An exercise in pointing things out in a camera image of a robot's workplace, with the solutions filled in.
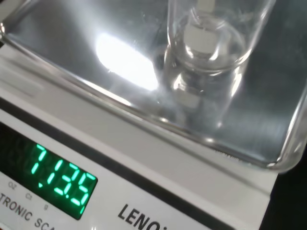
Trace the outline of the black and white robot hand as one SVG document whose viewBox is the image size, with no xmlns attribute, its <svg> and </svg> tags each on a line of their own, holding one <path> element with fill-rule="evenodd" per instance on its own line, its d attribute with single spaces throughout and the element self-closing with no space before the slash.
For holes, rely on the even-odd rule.
<svg viewBox="0 0 307 230">
<path fill-rule="evenodd" d="M 217 46 L 214 18 L 214 0 L 198 0 L 188 12 L 188 24 L 184 32 L 184 42 L 191 50 L 211 55 Z"/>
</svg>

